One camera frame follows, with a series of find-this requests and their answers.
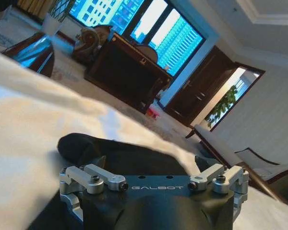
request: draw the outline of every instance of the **white duvet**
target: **white duvet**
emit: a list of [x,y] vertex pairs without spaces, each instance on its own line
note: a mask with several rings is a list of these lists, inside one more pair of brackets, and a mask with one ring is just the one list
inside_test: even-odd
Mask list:
[[[150,147],[199,173],[194,154],[0,54],[0,230],[27,228],[54,196],[67,165],[56,144],[71,132]],[[288,207],[250,189],[234,229],[288,230]]]

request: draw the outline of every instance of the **floor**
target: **floor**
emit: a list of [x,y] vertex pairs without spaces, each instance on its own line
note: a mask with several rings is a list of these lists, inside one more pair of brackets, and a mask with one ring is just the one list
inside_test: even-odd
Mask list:
[[[8,47],[10,43],[16,44],[32,36],[40,28],[39,24],[13,9],[7,20],[0,20],[0,36],[6,39],[5,43],[2,42],[2,39],[0,40],[0,51]],[[121,113],[159,134],[161,138],[194,154],[201,155],[198,137],[194,135],[189,139],[184,138],[191,129],[162,111],[156,102],[152,106],[159,112],[160,117],[153,119],[143,115],[111,94],[84,80],[85,66],[70,58],[72,52],[70,44],[57,36],[52,39],[52,42],[55,47],[55,66],[51,78],[54,81],[85,97],[94,98],[116,108]]]

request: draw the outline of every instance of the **armrest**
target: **armrest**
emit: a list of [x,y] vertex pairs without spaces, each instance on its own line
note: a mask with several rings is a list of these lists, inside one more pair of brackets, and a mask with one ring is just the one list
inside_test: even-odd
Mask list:
[[277,175],[275,175],[275,176],[273,176],[272,178],[270,178],[269,180],[267,180],[267,182],[268,182],[269,184],[274,183],[275,181],[277,181],[277,180],[279,180],[279,179],[281,179],[281,178],[283,178],[283,177],[286,177],[287,175],[288,175],[288,169],[285,170],[285,171],[282,171],[281,173],[279,173],[279,174],[277,174]]

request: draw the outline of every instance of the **wooden door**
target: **wooden door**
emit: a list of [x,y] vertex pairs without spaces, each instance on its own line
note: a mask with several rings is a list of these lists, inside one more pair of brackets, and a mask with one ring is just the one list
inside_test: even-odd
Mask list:
[[236,69],[234,62],[213,47],[165,107],[166,113],[189,126]]

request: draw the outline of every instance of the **potted plant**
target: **potted plant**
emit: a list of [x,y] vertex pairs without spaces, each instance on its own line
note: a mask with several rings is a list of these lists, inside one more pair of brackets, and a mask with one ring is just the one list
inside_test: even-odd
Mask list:
[[205,117],[208,122],[208,127],[211,128],[212,123],[217,121],[222,113],[225,113],[227,109],[236,102],[235,94],[237,93],[237,88],[233,85],[227,93],[221,98],[221,100],[215,105],[215,107],[210,111],[210,113]]
[[42,31],[54,36],[62,26],[62,22],[69,14],[76,0],[53,0],[52,5],[44,18]]

